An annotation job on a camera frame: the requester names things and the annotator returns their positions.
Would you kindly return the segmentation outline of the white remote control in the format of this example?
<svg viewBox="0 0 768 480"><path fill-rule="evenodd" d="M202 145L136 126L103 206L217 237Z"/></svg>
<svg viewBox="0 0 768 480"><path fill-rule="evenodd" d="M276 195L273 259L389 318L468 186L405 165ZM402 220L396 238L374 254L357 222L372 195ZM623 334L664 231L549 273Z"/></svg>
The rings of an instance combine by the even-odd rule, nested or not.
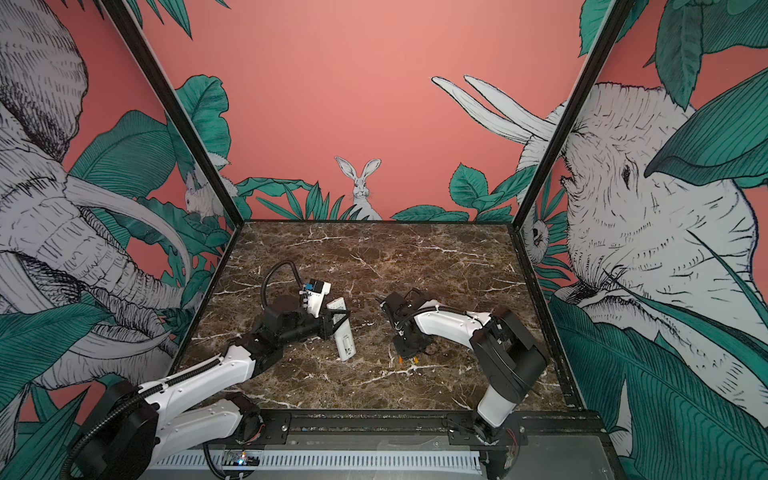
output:
<svg viewBox="0 0 768 480"><path fill-rule="evenodd" d="M345 299L343 297L336 298L327 304L327 308L337 311L333 315L335 328L333 338L337 345L340 360L347 361L355 355L356 348L349 322L349 313L346 313Z"/></svg>

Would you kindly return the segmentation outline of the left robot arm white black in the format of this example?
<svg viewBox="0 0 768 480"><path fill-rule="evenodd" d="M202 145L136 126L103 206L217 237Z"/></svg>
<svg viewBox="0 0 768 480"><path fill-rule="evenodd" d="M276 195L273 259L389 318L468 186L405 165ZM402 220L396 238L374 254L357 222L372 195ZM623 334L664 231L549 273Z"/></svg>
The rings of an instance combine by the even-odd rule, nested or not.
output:
<svg viewBox="0 0 768 480"><path fill-rule="evenodd" d="M157 461L196 445L259 440L261 410L233 386L266 372L292 343L333 337L351 314L324 305L330 283L294 280L297 293L274 301L267 298L270 281L263 280L261 317L220 354L162 379L109 387L74 437L59 478L137 479Z"/></svg>

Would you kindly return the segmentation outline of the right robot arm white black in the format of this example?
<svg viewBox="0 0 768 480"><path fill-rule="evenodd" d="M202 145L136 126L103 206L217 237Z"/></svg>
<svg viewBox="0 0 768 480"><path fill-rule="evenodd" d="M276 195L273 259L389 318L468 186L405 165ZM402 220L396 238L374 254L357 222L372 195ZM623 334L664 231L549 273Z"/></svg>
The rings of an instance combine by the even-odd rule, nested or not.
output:
<svg viewBox="0 0 768 480"><path fill-rule="evenodd" d="M504 423L544 373L549 357L519 317L504 306L474 312L446 306L416 289L391 293L379 302L395 330L398 355L412 359L425 353L437 337L471 349L488 387L473 419L480 441L493 444Z"/></svg>

